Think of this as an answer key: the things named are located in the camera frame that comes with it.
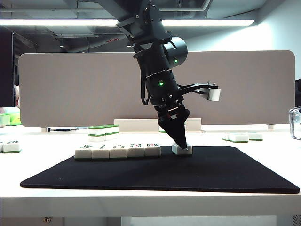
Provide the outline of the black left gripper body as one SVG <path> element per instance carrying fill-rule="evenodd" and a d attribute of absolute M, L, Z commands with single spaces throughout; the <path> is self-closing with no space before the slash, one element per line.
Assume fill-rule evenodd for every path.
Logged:
<path fill-rule="evenodd" d="M 171 94 L 168 94 L 166 97 L 150 97 L 150 102 L 157 111 L 161 121 L 173 119 L 183 119 L 185 121 L 190 112 L 182 103 L 183 100 L 184 98 L 182 95 L 172 96 Z"/>

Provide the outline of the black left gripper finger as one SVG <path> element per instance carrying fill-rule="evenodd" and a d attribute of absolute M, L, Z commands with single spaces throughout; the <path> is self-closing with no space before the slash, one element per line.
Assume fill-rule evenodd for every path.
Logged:
<path fill-rule="evenodd" d="M 160 118 L 158 119 L 159 126 L 182 148 L 187 148 L 184 123 L 187 117 Z"/>

